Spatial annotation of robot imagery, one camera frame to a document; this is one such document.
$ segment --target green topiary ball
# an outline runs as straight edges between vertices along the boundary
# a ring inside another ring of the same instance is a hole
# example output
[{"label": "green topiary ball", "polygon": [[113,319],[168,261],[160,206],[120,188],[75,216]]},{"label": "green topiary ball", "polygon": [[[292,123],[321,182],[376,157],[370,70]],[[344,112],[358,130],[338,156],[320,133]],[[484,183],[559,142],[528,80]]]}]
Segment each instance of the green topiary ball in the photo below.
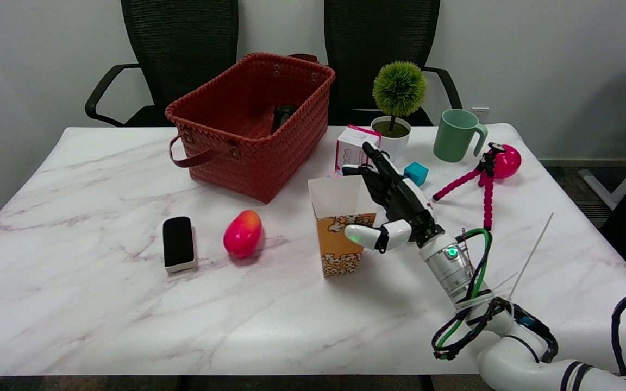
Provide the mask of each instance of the green topiary ball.
[{"label": "green topiary ball", "polygon": [[405,117],[424,101],[427,80],[416,64],[395,61],[384,65],[373,80],[373,99],[386,116]]}]

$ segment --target pink tripod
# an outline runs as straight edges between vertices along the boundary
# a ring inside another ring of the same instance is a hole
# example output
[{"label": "pink tripod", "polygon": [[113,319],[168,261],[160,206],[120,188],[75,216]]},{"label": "pink tripod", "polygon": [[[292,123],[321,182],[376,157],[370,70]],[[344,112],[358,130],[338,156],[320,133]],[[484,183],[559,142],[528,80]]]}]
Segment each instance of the pink tripod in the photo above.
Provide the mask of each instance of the pink tripod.
[{"label": "pink tripod", "polygon": [[460,185],[464,185],[467,181],[476,178],[478,175],[480,176],[479,181],[477,181],[477,186],[485,188],[485,220],[484,220],[484,228],[487,231],[492,230],[492,196],[494,196],[494,158],[498,153],[503,153],[506,151],[501,144],[489,143],[490,150],[486,153],[482,154],[482,160],[477,164],[477,167],[470,171],[469,173],[457,178],[457,180],[452,181],[445,188],[442,188],[441,191],[434,194],[432,197],[434,201],[438,201],[441,198],[444,198],[445,195],[450,193],[452,190],[457,188]]}]

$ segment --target floor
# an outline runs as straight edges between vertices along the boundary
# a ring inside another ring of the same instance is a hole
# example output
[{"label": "floor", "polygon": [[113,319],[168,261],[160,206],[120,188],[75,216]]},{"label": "floor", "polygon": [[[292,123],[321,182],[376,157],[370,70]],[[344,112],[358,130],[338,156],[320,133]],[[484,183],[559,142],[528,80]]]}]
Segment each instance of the floor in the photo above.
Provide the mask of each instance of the floor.
[{"label": "floor", "polygon": [[[577,167],[547,168],[550,175],[567,195],[589,217],[591,223],[601,226],[609,210],[579,177]],[[614,189],[626,176],[626,168],[590,169],[609,190]],[[433,376],[437,391],[489,391],[490,388],[477,375]],[[0,391],[172,391],[176,388],[174,376],[45,376],[12,377],[0,379]],[[419,391],[417,376],[233,376],[195,378],[190,389],[203,391]]]}]

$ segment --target cyan block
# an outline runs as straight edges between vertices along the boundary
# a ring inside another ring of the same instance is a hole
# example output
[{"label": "cyan block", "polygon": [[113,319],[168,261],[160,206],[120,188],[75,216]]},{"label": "cyan block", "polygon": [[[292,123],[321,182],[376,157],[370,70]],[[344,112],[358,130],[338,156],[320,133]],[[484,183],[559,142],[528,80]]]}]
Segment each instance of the cyan block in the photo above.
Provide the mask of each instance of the cyan block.
[{"label": "cyan block", "polygon": [[405,178],[410,178],[415,185],[422,186],[425,181],[427,181],[427,175],[429,173],[429,169],[427,167],[422,166],[421,164],[414,161],[412,164],[405,168],[405,173],[403,176]]}]

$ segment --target plant pot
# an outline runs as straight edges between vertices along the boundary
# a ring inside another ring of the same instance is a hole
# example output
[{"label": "plant pot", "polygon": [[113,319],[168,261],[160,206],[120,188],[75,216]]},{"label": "plant pot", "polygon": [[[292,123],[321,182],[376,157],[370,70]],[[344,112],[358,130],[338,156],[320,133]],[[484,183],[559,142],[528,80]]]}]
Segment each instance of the plant pot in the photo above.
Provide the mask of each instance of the plant pot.
[{"label": "plant pot", "polygon": [[[373,129],[373,131],[377,131],[373,128],[373,126],[375,124],[378,124],[379,122],[390,122],[390,116],[383,116],[374,119],[371,122],[371,129]],[[378,147],[378,149],[386,151],[390,155],[390,161],[396,161],[400,158],[400,156],[403,155],[403,153],[405,153],[405,148],[407,148],[407,141],[410,140],[410,131],[412,131],[412,127],[404,119],[395,118],[395,123],[407,129],[407,134],[398,138],[391,138],[381,135],[380,146]]]}]

